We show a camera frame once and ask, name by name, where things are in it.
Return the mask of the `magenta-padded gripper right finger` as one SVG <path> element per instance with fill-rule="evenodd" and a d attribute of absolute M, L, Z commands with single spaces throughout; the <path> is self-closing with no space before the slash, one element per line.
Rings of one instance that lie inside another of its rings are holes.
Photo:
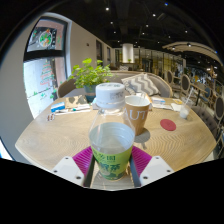
<path fill-rule="evenodd" d="M 151 156 L 136 146 L 132 148 L 130 169 L 135 187 L 145 186 L 174 172 L 160 156 Z"/>

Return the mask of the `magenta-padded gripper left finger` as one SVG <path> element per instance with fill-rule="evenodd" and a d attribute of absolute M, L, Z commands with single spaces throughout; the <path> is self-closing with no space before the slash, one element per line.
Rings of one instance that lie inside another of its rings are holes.
<path fill-rule="evenodd" d="M 82 187 L 91 185 L 95 159 L 91 147 L 75 156 L 65 156 L 52 169 L 52 173 Z"/>

